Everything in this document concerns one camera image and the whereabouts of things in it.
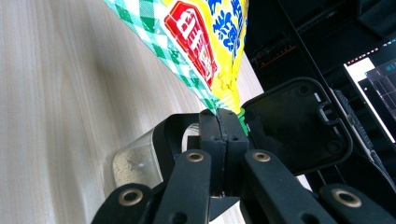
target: light wood surface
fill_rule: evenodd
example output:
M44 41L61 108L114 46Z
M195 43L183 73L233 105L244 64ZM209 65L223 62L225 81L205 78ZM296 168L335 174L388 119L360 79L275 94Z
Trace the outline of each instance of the light wood surface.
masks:
M204 107L101 0L1 1L0 15L0 222L89 223L114 153ZM245 55L238 85L242 103L262 93Z

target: open black lid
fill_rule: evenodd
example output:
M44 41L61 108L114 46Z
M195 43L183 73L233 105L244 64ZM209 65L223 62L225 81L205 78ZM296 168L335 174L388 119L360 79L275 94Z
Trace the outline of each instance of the open black lid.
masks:
M295 175L334 165L352 150L345 124L312 78L290 80L242 107L254 147L276 154Z

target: green checkered pattern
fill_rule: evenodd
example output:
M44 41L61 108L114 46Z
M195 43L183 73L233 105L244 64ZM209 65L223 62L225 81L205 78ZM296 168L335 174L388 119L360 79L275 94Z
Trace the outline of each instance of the green checkered pattern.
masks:
M105 0L166 66L192 90L213 114L227 108L194 72L192 62L181 54L161 27L159 18L169 11L161 0Z

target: computer monitor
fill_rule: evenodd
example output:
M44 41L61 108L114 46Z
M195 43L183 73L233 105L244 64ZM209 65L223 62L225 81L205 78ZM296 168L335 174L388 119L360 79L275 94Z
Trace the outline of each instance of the computer monitor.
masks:
M396 139L396 38L344 63L361 99L389 140Z

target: transparent container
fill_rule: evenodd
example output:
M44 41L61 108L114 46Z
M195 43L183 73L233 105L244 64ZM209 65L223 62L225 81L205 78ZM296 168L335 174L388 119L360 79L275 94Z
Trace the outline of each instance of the transparent container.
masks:
M198 124L193 123L184 132L182 151L186 150L187 136L198 135ZM129 183L143 184L149 188L163 182L160 164L152 141L154 129L148 131L129 146L117 152L113 159L113 176L116 187Z

